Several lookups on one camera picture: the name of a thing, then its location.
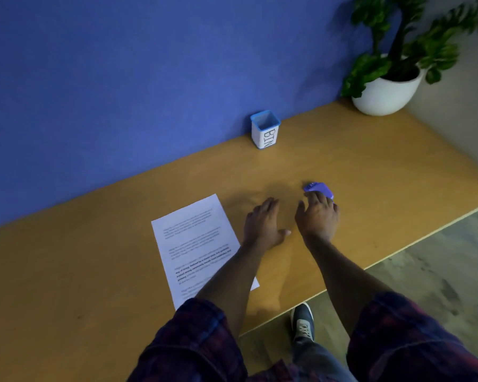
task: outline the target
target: purple hole punch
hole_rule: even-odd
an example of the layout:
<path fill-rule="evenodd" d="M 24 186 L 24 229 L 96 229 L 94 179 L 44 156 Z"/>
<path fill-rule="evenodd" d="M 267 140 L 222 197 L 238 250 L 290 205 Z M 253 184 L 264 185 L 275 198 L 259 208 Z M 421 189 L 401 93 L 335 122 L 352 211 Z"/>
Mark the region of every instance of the purple hole punch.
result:
<path fill-rule="evenodd" d="M 312 182 L 309 185 L 303 187 L 305 192 L 321 192 L 327 198 L 333 199 L 333 192 L 329 190 L 329 187 L 326 186 L 323 182 Z"/>

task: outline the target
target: blue wall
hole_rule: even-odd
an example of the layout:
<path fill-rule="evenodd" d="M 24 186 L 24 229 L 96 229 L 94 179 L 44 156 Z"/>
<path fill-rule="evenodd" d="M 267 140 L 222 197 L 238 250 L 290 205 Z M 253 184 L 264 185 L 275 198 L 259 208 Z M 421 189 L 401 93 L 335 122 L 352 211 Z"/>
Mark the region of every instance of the blue wall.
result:
<path fill-rule="evenodd" d="M 0 0 L 0 225 L 335 100 L 351 0 Z"/>

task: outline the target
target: gray sneaker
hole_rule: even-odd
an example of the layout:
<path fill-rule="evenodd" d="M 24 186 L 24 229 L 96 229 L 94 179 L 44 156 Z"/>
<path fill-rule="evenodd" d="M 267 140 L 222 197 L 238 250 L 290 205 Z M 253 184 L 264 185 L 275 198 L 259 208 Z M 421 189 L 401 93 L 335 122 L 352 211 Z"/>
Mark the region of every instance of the gray sneaker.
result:
<path fill-rule="evenodd" d="M 315 340 L 315 329 L 313 327 L 313 315 L 310 306 L 306 302 L 299 304 L 291 311 L 291 326 L 293 338 L 304 337 L 312 341 Z"/>

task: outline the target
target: pant leg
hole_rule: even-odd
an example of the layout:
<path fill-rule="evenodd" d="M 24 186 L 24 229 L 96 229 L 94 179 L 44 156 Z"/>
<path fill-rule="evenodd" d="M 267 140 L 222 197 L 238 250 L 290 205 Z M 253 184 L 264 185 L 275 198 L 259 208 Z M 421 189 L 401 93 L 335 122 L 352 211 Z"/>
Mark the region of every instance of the pant leg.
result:
<path fill-rule="evenodd" d="M 323 346 L 308 338 L 297 338 L 292 344 L 292 362 L 307 371 L 325 375 L 338 382 L 356 382 L 351 372 Z"/>

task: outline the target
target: floor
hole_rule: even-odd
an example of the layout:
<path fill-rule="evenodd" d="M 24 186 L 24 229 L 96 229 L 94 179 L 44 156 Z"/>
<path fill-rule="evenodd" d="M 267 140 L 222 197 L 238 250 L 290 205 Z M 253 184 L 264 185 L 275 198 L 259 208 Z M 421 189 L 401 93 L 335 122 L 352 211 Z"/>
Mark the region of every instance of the floor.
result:
<path fill-rule="evenodd" d="M 416 301 L 478 356 L 478 212 L 417 242 L 367 270 Z M 308 304 L 317 342 L 345 363 L 348 336 L 326 292 Z M 288 313 L 243 335 L 250 374 L 290 356 Z"/>

